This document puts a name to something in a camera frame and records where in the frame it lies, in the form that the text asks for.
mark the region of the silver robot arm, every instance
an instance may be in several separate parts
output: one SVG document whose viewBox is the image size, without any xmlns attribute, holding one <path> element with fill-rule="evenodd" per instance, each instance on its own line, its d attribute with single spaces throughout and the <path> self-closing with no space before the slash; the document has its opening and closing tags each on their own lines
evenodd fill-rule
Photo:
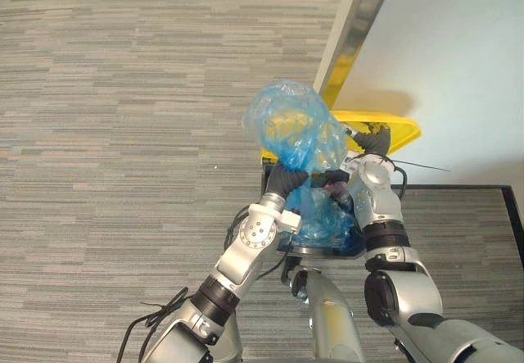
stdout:
<svg viewBox="0 0 524 363">
<path fill-rule="evenodd" d="M 276 251 L 278 233 L 295 233 L 300 228 L 300 216 L 283 208 L 289 192 L 307 177 L 305 172 L 290 172 L 280 164 L 273 168 L 265 195 L 249 207 L 236 239 L 198 291 L 174 313 L 142 363 L 213 361 L 207 346 L 218 342 L 228 318 L 256 281 L 264 259 Z"/>
<path fill-rule="evenodd" d="M 349 181 L 355 217 L 366 242 L 365 297 L 369 316 L 417 363 L 517 363 L 524 353 L 465 320 L 443 316 L 439 291 L 410 247 L 391 190 L 393 165 L 366 155 Z"/>
</svg>

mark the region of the blue plastic bag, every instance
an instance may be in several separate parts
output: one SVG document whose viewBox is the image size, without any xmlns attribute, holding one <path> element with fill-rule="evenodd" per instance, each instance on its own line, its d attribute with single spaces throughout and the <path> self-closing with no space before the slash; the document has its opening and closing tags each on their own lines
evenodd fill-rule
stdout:
<svg viewBox="0 0 524 363">
<path fill-rule="evenodd" d="M 262 89 L 242 126 L 289 170 L 338 169 L 347 153 L 345 131 L 322 98 L 311 87 L 291 80 Z"/>
<path fill-rule="evenodd" d="M 302 226 L 293 238 L 293 245 L 336 248 L 344 251 L 350 245 L 350 230 L 355 222 L 349 195 L 344 202 L 335 202 L 332 193 L 339 188 L 310 188 L 310 181 L 293 190 L 286 200 L 286 209 L 298 210 Z"/>
</svg>

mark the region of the striped carpet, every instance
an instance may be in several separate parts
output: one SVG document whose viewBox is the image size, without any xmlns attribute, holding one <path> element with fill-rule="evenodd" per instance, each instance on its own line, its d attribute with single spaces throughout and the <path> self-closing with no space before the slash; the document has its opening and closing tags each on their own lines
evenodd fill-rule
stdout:
<svg viewBox="0 0 524 363">
<path fill-rule="evenodd" d="M 240 115 L 272 80 L 312 83 L 338 2 L 0 0 L 1 362 L 114 361 L 139 302 L 197 288 L 260 191 Z M 522 347 L 499 190 L 413 190 L 404 213 L 445 314 Z M 366 315 L 363 261 L 322 268 L 369 361 L 405 361 Z M 311 355 L 306 306 L 278 275 L 238 316 L 246 359 Z"/>
</svg>

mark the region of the wire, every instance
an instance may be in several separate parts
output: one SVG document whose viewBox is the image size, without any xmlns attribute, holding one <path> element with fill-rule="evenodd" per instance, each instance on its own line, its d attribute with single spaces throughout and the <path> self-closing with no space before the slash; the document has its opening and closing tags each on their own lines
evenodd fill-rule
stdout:
<svg viewBox="0 0 524 363">
<path fill-rule="evenodd" d="M 282 255 L 282 258 L 280 258 L 280 260 L 277 262 L 277 264 L 275 266 L 273 266 L 271 269 L 269 270 L 266 270 L 264 273 L 262 273 L 261 275 L 259 275 L 256 279 L 257 281 L 263 277 L 265 277 L 266 275 L 270 274 L 270 273 L 273 273 L 276 269 L 278 269 L 278 267 L 284 262 L 284 260 L 286 259 L 286 256 L 287 254 L 289 254 L 289 251 L 291 250 L 291 244 L 293 243 L 293 235 L 291 235 L 290 239 L 289 239 L 289 244 L 287 245 L 287 248 L 286 248 L 286 251 L 284 252 L 284 255 Z"/>
<path fill-rule="evenodd" d="M 244 206 L 242 209 L 240 209 L 237 215 L 233 218 L 233 222 L 228 227 L 226 236 L 224 238 L 224 251 L 226 251 L 233 242 L 233 234 L 235 232 L 235 228 L 249 215 L 249 213 L 246 212 L 247 209 L 249 209 L 249 205 Z"/>
<path fill-rule="evenodd" d="M 406 194 L 406 186 L 408 185 L 408 174 L 404 169 L 399 166 L 395 166 L 395 172 L 399 171 L 402 174 L 402 188 L 399 192 L 399 199 L 402 199 Z"/>
<path fill-rule="evenodd" d="M 116 357 L 116 363 L 120 363 L 122 361 L 125 347 L 128 343 L 129 336 L 131 335 L 133 328 L 140 322 L 146 321 L 146 327 L 151 329 L 149 330 L 146 339 L 142 343 L 140 353 L 138 355 L 138 362 L 142 361 L 142 358 L 144 357 L 144 354 L 146 352 L 147 344 L 149 343 L 149 340 L 151 340 L 152 335 L 156 332 L 156 328 L 158 328 L 158 326 L 162 323 L 165 317 L 171 315 L 173 312 L 179 309 L 187 299 L 190 299 L 192 297 L 192 295 L 186 296 L 187 291 L 187 287 L 182 288 L 165 306 L 162 306 L 160 304 L 152 305 L 151 303 L 144 303 L 148 306 L 160 306 L 161 308 L 158 311 L 155 311 L 149 315 L 137 318 L 136 320 L 131 322 L 131 324 L 129 324 L 125 332 L 124 339 L 122 340 L 122 344 L 120 345 L 120 350 L 118 351 L 118 356 Z"/>
<path fill-rule="evenodd" d="M 428 165 L 423 165 L 423 164 L 415 164 L 414 162 L 407 162 L 407 161 L 397 161 L 397 160 L 392 160 L 393 162 L 398 162 L 399 164 L 408 164 L 408 165 L 413 165 L 413 166 L 420 166 L 421 168 L 428 168 L 428 169 L 435 169 L 435 170 L 442 170 L 444 172 L 450 172 L 451 170 L 449 169 L 444 169 L 444 168 L 437 168 L 436 166 L 428 166 Z"/>
</svg>

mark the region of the white wall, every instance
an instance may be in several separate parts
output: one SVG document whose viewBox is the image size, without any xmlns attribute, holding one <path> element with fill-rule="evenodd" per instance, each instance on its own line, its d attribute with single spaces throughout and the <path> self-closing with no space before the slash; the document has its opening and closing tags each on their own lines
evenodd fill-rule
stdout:
<svg viewBox="0 0 524 363">
<path fill-rule="evenodd" d="M 511 184 L 524 210 L 523 0 L 386 0 L 335 109 L 414 118 L 415 184 Z"/>
</svg>

